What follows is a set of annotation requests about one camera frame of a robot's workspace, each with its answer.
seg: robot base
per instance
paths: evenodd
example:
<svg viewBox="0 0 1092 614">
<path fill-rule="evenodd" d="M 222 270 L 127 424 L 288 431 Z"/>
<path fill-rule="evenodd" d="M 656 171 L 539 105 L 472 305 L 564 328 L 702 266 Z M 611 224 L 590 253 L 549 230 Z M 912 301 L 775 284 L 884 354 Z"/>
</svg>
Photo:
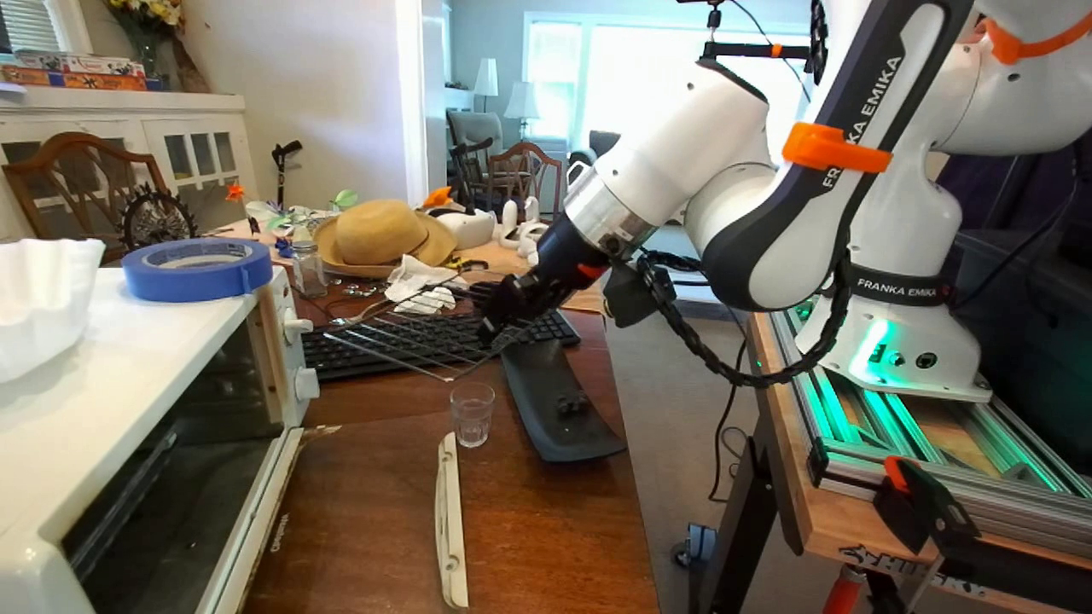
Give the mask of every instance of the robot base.
<svg viewBox="0 0 1092 614">
<path fill-rule="evenodd" d="M 814 344 L 830 317 L 830 301 L 814 301 L 796 344 Z M 979 340 L 947 312 L 947 305 L 898 305 L 866 295 L 848 301 L 838 340 L 820 361 L 861 388 L 990 403 L 991 388 L 979 374 Z"/>
</svg>

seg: floor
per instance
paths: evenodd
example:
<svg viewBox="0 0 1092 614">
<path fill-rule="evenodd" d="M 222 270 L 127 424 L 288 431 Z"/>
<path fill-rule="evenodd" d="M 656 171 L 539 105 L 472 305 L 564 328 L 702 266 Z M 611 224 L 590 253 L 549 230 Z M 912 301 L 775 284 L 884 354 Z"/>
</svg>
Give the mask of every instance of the floor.
<svg viewBox="0 0 1092 614">
<path fill-rule="evenodd" d="M 726 317 L 692 317 L 688 323 L 724 361 L 737 354 L 741 333 Z M 688 578 L 673 561 L 673 547 L 682 542 L 688 523 L 720 524 L 720 501 L 709 501 L 709 486 L 716 475 L 712 431 L 726 403 L 726 380 L 709 374 L 660 317 L 611 328 L 606 340 L 641 490 L 657 607 L 660 614 L 687 614 Z M 726 424 L 749 433 L 754 420 L 754 391 L 741 388 Z M 732 463 L 726 458 L 716 496 L 726 495 L 731 475 Z M 833 578 L 834 561 L 790 557 L 775 524 L 745 611 L 821 611 Z M 975 614 L 995 607 L 931 590 L 919 611 Z"/>
</svg>

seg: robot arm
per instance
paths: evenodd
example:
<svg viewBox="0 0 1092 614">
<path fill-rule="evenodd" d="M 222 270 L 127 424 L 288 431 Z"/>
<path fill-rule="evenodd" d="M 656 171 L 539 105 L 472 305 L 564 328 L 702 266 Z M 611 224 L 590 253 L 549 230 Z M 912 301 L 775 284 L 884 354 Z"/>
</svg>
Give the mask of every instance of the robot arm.
<svg viewBox="0 0 1092 614">
<path fill-rule="evenodd" d="M 1037 23 L 1045 9 L 1023 6 L 1028 0 L 991 2 L 1012 9 L 982 6 L 1051 29 Z M 955 43 L 975 18 L 972 0 L 838 0 L 834 6 L 833 29 L 846 38 L 833 41 L 830 77 L 820 81 L 806 121 L 784 139 L 782 168 L 764 147 L 764 96 L 702 56 L 674 110 L 641 137 L 623 137 L 592 163 L 592 174 L 573 183 L 564 218 L 539 241 L 539 266 L 479 294 L 485 320 L 503 323 L 564 302 L 682 211 L 709 288 L 731 305 L 790 305 L 814 295 L 833 270 L 848 275 L 841 280 L 854 294 L 848 317 L 830 368 L 871 388 L 990 396 L 975 380 L 975 340 L 940 302 L 937 270 L 958 227 L 958 204 L 923 177 L 923 158 L 940 144 L 1012 149 L 1012 139 L 995 147 L 995 133 L 982 144 L 990 139 L 982 117 L 1016 118 L 1003 105 L 1007 96 L 990 91 L 990 81 L 1012 81 L 1010 68 L 985 56 L 985 43 Z M 1086 13 L 1087 0 L 1063 0 L 1057 20 L 1087 23 Z M 1041 111 L 1037 87 L 1041 81 L 1020 87 L 1030 96 L 1020 105 L 1023 117 Z M 1068 73 L 1068 87 L 1087 91 L 1081 73 Z M 1037 128 L 1054 133 L 1051 144 L 1023 137 L 1016 144 L 1063 147 L 1063 137 L 1074 139 L 1092 118 L 1081 110 L 1063 111 L 1063 121 Z M 821 317 L 812 320 L 801 340 L 820 337 Z"/>
</svg>

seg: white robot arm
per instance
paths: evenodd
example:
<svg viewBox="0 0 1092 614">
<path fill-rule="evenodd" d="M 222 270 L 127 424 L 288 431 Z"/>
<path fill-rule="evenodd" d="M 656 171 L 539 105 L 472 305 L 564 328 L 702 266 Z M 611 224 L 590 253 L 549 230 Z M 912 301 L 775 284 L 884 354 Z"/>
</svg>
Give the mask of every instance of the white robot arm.
<svg viewBox="0 0 1092 614">
<path fill-rule="evenodd" d="M 1092 127 L 1092 0 L 833 6 L 830 68 L 784 161 L 766 152 L 766 100 L 702 56 L 674 110 L 568 188 L 539 266 L 479 301 L 485 317 L 503 323 L 556 305 L 682 213 L 724 302 L 782 309 L 820 294 L 801 346 L 834 309 L 841 328 L 824 368 L 884 391 L 985 399 L 979 344 L 937 284 L 958 204 L 928 179 L 923 161 L 1077 139 Z M 841 284 L 846 302 L 830 301 L 824 284 Z"/>
</svg>

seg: white bowl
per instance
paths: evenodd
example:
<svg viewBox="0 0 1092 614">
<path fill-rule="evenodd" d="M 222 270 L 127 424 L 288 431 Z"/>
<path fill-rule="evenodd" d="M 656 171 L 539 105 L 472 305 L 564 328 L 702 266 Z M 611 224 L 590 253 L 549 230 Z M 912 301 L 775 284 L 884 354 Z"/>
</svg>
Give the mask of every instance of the white bowl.
<svg viewBox="0 0 1092 614">
<path fill-rule="evenodd" d="M 100 238 L 0 241 L 0 380 L 80 337 L 103 250 Z"/>
</svg>

